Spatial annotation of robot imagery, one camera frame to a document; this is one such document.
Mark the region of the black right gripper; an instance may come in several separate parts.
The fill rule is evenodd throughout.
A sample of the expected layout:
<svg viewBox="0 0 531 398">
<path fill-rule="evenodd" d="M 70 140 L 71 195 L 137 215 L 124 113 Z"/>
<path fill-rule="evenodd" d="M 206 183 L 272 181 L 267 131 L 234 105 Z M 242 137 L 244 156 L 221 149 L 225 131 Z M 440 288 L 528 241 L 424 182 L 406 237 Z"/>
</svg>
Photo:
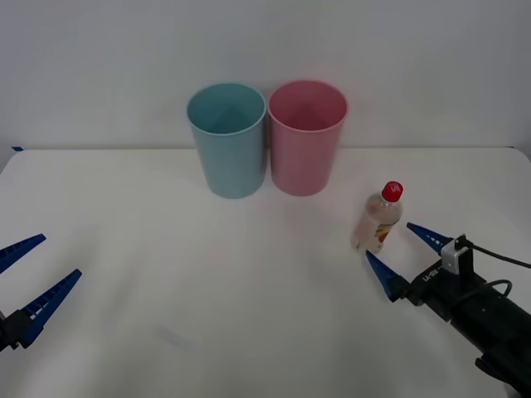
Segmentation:
<svg viewBox="0 0 531 398">
<path fill-rule="evenodd" d="M 411 222 L 407 223 L 407 229 L 439 256 L 443 247 L 452 241 L 450 237 Z M 486 284 L 486 280 L 475 272 L 472 272 L 470 278 L 462 281 L 459 275 L 446 270 L 441 260 L 420 273 L 410 284 L 371 251 L 366 250 L 365 256 L 384 293 L 392 303 L 399 299 L 408 299 L 415 306 L 426 305 L 445 322 L 453 318 L 452 309 L 462 296 Z"/>
</svg>

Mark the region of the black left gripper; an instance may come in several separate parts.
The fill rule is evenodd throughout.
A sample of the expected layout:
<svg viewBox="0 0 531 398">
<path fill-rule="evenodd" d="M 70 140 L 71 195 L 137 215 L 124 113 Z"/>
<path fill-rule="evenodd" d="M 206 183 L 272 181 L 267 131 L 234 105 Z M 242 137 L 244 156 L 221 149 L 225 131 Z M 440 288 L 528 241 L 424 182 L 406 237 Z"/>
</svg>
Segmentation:
<svg viewBox="0 0 531 398">
<path fill-rule="evenodd" d="M 0 249 L 0 273 L 9 269 L 45 240 L 46 237 L 39 234 Z M 1 313 L 0 351 L 8 347 L 15 350 L 19 346 L 31 346 L 81 276 L 81 271 L 75 269 L 25 307 L 7 317 Z"/>
</svg>

